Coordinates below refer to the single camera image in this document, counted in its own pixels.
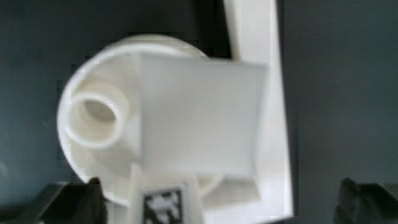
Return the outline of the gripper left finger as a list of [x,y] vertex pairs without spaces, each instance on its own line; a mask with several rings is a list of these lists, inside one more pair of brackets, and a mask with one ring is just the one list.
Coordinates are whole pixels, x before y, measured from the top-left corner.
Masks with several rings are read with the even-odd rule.
[[18,224],[106,224],[101,181],[53,183],[21,213]]

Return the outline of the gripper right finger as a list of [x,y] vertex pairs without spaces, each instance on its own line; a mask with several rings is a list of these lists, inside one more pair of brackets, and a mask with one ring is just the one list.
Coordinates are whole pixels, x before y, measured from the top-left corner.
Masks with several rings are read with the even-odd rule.
[[334,224],[398,224],[398,183],[343,179]]

